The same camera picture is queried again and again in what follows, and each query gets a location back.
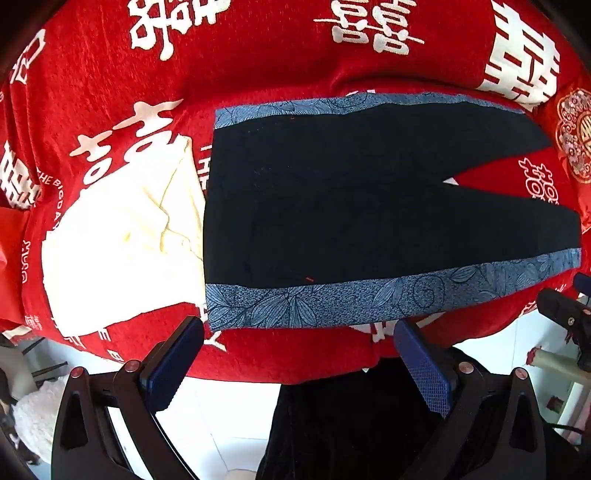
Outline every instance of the white fluffy object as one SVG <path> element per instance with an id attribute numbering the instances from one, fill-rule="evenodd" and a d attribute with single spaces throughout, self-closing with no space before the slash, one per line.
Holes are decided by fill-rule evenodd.
<path id="1" fill-rule="evenodd" d="M 29 393 L 14 407 L 19 438 L 46 463 L 51 463 L 53 433 L 67 380 L 66 376 L 55 382 L 45 382 L 39 391 Z"/>

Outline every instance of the white chinese character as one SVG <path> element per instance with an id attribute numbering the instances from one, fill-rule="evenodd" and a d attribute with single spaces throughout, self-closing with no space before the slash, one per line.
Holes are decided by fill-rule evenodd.
<path id="1" fill-rule="evenodd" d="M 367 3 L 366 0 L 349 0 L 358 3 Z M 374 36 L 374 50 L 378 53 L 387 51 L 397 55 L 408 55 L 409 48 L 406 41 L 415 41 L 424 44 L 425 42 L 420 38 L 411 37 L 408 30 L 405 28 L 394 31 L 391 25 L 396 27 L 407 27 L 408 21 L 403 14 L 409 14 L 410 10 L 403 5 L 409 7 L 416 7 L 417 3 L 414 0 L 392 0 L 391 2 L 381 3 L 372 9 L 372 16 L 374 20 L 380 25 L 374 27 L 369 25 L 365 17 L 367 17 L 367 10 L 360 5 L 343 4 L 337 0 L 331 3 L 331 9 L 336 19 L 334 18 L 316 18 L 315 22 L 336 23 L 332 27 L 332 37 L 335 43 L 369 43 L 369 37 L 365 30 L 377 30 L 380 33 Z M 347 15 L 353 17 L 364 17 L 357 22 L 350 22 Z"/>
<path id="2" fill-rule="evenodd" d="M 351 1 L 358 1 L 359 3 L 366 4 L 368 0 L 351 0 Z M 339 19 L 339 24 L 343 28 L 349 28 L 349 21 L 347 20 L 347 15 L 351 17 L 361 17 L 365 19 L 368 16 L 368 11 L 362 7 L 361 5 L 351 5 L 351 4 L 344 4 L 339 2 L 339 0 L 333 0 L 330 3 L 330 9 L 333 11 L 335 16 Z M 363 30 L 367 27 L 368 21 L 367 20 L 359 20 L 358 22 L 352 22 L 353 25 L 357 30 Z"/>
<path id="3" fill-rule="evenodd" d="M 164 8 L 164 0 L 145 0 L 144 6 L 138 6 L 139 0 L 131 0 L 127 4 L 129 14 L 132 17 L 140 17 L 138 22 L 129 31 L 131 34 L 131 48 L 143 48 L 150 50 L 156 45 L 155 29 L 162 30 L 162 38 L 164 47 L 160 53 L 160 60 L 168 60 L 174 53 L 174 47 L 168 37 L 168 28 L 181 32 L 183 35 L 187 33 L 192 25 L 189 16 L 189 3 L 183 2 L 178 4 L 171 12 L 170 18 L 166 16 L 166 9 Z M 151 17 L 149 14 L 153 5 L 158 5 L 158 16 Z M 143 28 L 145 35 L 140 37 L 138 32 Z"/>
<path id="4" fill-rule="evenodd" d="M 107 332 L 106 328 L 103 328 L 102 330 L 99 330 L 99 337 L 101 340 L 105 341 L 105 342 L 110 342 L 111 341 L 111 336 L 109 335 L 109 332 Z"/>
<path id="5" fill-rule="evenodd" d="M 29 178 L 27 166 L 15 159 L 8 141 L 4 143 L 4 155 L 0 162 L 0 190 L 6 194 L 11 207 L 28 209 L 35 203 L 40 186 Z"/>
<path id="6" fill-rule="evenodd" d="M 543 163 L 533 165 L 527 157 L 519 160 L 518 164 L 523 168 L 525 188 L 531 197 L 558 205 L 558 190 L 554 186 L 552 172 Z"/>
<path id="7" fill-rule="evenodd" d="M 117 362 L 121 362 L 122 364 L 125 363 L 125 360 L 123 360 L 120 356 L 120 354 L 118 354 L 117 352 L 113 351 L 113 350 L 107 350 L 107 352 L 109 352 L 109 355 L 113 358 L 113 360 L 117 361 Z"/>
<path id="8" fill-rule="evenodd" d="M 43 325 L 37 315 L 25 315 L 25 323 L 32 330 L 43 330 Z"/>
<path id="9" fill-rule="evenodd" d="M 394 35 L 398 37 L 398 40 L 395 38 L 389 38 L 386 35 L 382 35 L 381 33 L 376 33 L 374 36 L 374 50 L 378 53 L 382 53 L 383 51 L 389 51 L 390 53 L 396 53 L 398 55 L 408 55 L 410 49 L 408 45 L 404 43 L 405 40 L 418 40 L 408 36 L 408 30 L 401 30 L 400 32 L 394 32 Z"/>
<path id="10" fill-rule="evenodd" d="M 332 28 L 332 34 L 335 43 L 369 43 L 367 33 L 356 30 L 346 30 L 337 25 Z"/>
<path id="11" fill-rule="evenodd" d="M 84 175 L 82 180 L 84 185 L 91 185 L 97 180 L 100 180 L 109 171 L 112 161 L 113 159 L 108 157 L 104 158 L 100 162 L 95 163 Z"/>
<path id="12" fill-rule="evenodd" d="M 169 144 L 168 142 L 170 142 L 172 136 L 173 133 L 170 130 L 165 130 L 163 132 L 150 135 L 149 137 L 146 137 L 132 145 L 123 155 L 123 159 L 129 163 L 140 160 L 142 157 L 150 157 L 154 155 L 154 152 L 164 153 L 162 150 L 163 148 L 172 151 L 173 149 L 177 148 L 178 145 L 183 144 L 183 140 L 179 135 L 174 139 L 173 143 Z M 145 147 L 146 145 L 148 146 L 147 148 L 144 148 L 142 151 L 138 151 L 140 148 Z"/>
<path id="13" fill-rule="evenodd" d="M 497 32 L 479 90 L 497 92 L 531 110 L 556 93 L 560 54 L 554 42 L 527 25 L 507 4 L 492 1 Z"/>
<path id="14" fill-rule="evenodd" d="M 349 328 L 357 330 L 358 332 L 367 333 L 369 335 L 372 333 L 370 323 L 364 323 L 363 325 L 349 325 Z"/>
<path id="15" fill-rule="evenodd" d="M 201 25 L 206 17 L 207 23 L 213 25 L 216 22 L 216 15 L 225 12 L 228 8 L 230 8 L 230 0 L 207 0 L 205 5 L 201 4 L 201 0 L 193 0 L 195 25 Z"/>
<path id="16" fill-rule="evenodd" d="M 387 4 L 382 3 L 380 6 L 376 5 L 372 10 L 375 21 L 382 26 L 384 34 L 387 37 L 392 36 L 392 29 L 390 29 L 388 24 L 397 25 L 402 28 L 408 26 L 408 21 L 402 14 L 408 15 L 410 10 L 406 7 L 401 7 L 400 4 L 405 4 L 409 7 L 417 6 L 414 0 L 392 0 Z"/>
<path id="17" fill-rule="evenodd" d="M 82 155 L 84 152 L 88 152 L 90 155 L 86 158 L 86 161 L 96 161 L 101 157 L 104 157 L 111 151 L 110 145 L 99 146 L 99 143 L 109 138 L 113 134 L 112 130 L 107 130 L 98 134 L 96 137 L 87 137 L 86 135 L 78 135 L 78 142 L 80 146 L 70 152 L 71 157 Z"/>
<path id="18" fill-rule="evenodd" d="M 35 44 L 35 42 L 39 43 L 39 46 L 29 58 L 27 58 L 27 54 L 31 50 L 31 47 Z M 25 51 L 21 53 L 21 56 L 18 58 L 17 62 L 14 64 L 14 73 L 10 78 L 10 83 L 13 84 L 16 80 L 23 83 L 24 85 L 27 84 L 27 70 L 31 67 L 31 63 L 39 56 L 41 51 L 45 47 L 45 29 L 40 30 L 37 32 L 35 37 L 31 40 Z"/>
<path id="19" fill-rule="evenodd" d="M 525 307 L 523 307 L 523 309 L 521 310 L 521 313 L 518 315 L 518 317 L 521 317 L 522 315 L 525 315 L 526 313 L 533 312 L 537 308 L 538 308 L 538 306 L 537 306 L 536 302 L 531 301 L 531 302 L 527 303 L 525 305 Z"/>
<path id="20" fill-rule="evenodd" d="M 221 334 L 222 334 L 221 332 L 214 333 L 211 338 L 204 340 L 203 344 L 204 345 L 211 345 L 211 346 L 214 346 L 215 348 L 219 348 L 220 350 L 222 350 L 224 352 L 227 352 L 228 350 L 226 349 L 226 346 L 217 341 L 217 339 L 220 337 Z"/>
<path id="21" fill-rule="evenodd" d="M 374 340 L 374 343 L 378 343 L 380 340 L 384 340 L 386 338 L 384 332 L 384 325 L 382 322 L 376 322 L 374 323 L 374 327 L 375 333 L 372 335 L 372 339 Z"/>
<path id="22" fill-rule="evenodd" d="M 162 102 L 154 106 L 146 102 L 136 102 L 134 103 L 135 115 L 115 125 L 113 130 L 119 130 L 138 122 L 143 122 L 144 126 L 137 131 L 135 136 L 143 137 L 145 135 L 153 134 L 161 128 L 170 125 L 173 121 L 172 118 L 159 116 L 159 113 L 175 109 L 182 103 L 182 101 L 183 99 L 181 98 L 176 102 Z"/>
<path id="23" fill-rule="evenodd" d="M 64 337 L 64 340 L 67 340 L 68 342 L 86 350 L 86 347 L 84 346 L 84 343 L 82 343 L 82 340 L 80 340 L 80 337 Z"/>

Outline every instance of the metal screw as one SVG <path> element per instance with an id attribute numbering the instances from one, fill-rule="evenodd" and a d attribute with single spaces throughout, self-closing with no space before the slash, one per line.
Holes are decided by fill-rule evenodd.
<path id="1" fill-rule="evenodd" d="M 515 370 L 515 376 L 520 380 L 527 380 L 530 375 L 525 368 L 518 368 Z"/>
<path id="2" fill-rule="evenodd" d="M 142 363 L 141 363 L 139 360 L 130 360 L 129 362 L 127 362 L 127 363 L 124 365 L 124 368 L 125 368 L 125 371 L 126 371 L 127 373 L 130 373 L 130 374 L 132 374 L 133 372 L 137 372 L 137 371 L 138 371 L 138 369 L 139 369 L 139 366 L 140 366 L 141 364 L 142 364 Z"/>
<path id="3" fill-rule="evenodd" d="M 76 367 L 70 372 L 72 378 L 81 377 L 84 374 L 84 367 Z"/>
<path id="4" fill-rule="evenodd" d="M 459 365 L 459 369 L 463 374 L 471 374 L 474 371 L 474 365 L 469 364 L 468 362 L 462 362 Z"/>

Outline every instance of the cream fabric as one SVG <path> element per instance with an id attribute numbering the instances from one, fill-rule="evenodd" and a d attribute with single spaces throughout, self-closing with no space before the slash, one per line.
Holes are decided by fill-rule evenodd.
<path id="1" fill-rule="evenodd" d="M 204 208 L 191 139 L 182 136 L 83 190 L 41 250 L 61 334 L 204 305 Z"/>

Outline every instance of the black velvet fabric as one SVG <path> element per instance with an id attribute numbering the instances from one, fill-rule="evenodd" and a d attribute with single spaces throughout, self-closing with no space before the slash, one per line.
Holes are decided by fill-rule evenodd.
<path id="1" fill-rule="evenodd" d="M 440 422 L 400 359 L 367 373 L 282 385 L 256 480 L 396 480 Z M 577 452 L 546 425 L 544 433 L 547 480 L 565 480 Z"/>
<path id="2" fill-rule="evenodd" d="M 286 288 L 398 278 L 580 247 L 579 216 L 565 207 L 379 174 L 356 182 L 245 194 L 209 210 L 206 281 Z"/>
<path id="3" fill-rule="evenodd" d="M 356 169 L 444 181 L 551 146 L 527 115 L 468 102 L 267 116 L 216 129 L 207 192 L 299 189 Z"/>

